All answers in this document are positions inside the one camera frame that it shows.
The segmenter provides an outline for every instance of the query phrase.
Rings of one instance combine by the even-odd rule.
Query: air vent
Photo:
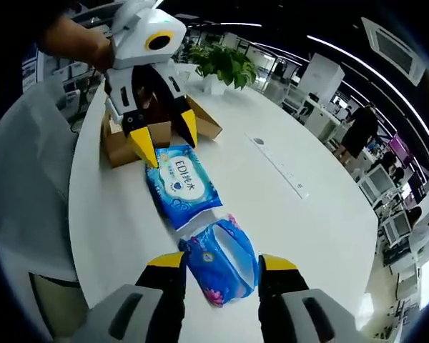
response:
[[[373,21],[362,18],[370,48],[417,86],[426,70],[423,60],[403,41]]]

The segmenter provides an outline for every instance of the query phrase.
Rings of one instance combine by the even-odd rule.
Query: cardboard box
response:
[[[210,139],[216,138],[222,131],[222,127],[194,99],[188,96],[187,102],[196,116],[197,134],[207,136]],[[154,147],[169,147],[172,139],[172,123],[168,120],[168,116],[162,112],[155,98],[149,104],[147,119],[150,123],[148,128]],[[121,126],[111,120],[107,111],[102,120],[101,141],[112,168],[140,160],[128,145]]]

